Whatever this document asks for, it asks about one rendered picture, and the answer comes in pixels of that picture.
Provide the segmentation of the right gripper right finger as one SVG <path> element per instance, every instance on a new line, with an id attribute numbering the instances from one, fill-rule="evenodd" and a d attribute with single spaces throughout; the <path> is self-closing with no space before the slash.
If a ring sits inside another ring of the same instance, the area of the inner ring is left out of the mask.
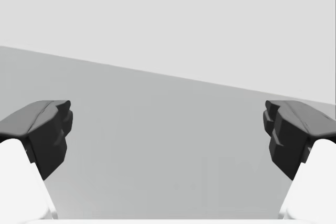
<path id="1" fill-rule="evenodd" d="M 294 100 L 267 100 L 273 163 L 292 181 L 279 219 L 336 220 L 336 120 Z"/>

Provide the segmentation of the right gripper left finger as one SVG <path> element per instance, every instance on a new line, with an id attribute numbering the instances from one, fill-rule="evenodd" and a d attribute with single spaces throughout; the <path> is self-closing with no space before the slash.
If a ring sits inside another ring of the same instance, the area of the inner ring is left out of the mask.
<path id="1" fill-rule="evenodd" d="M 44 181 L 65 160 L 70 107 L 36 101 L 0 120 L 0 220 L 58 219 Z"/>

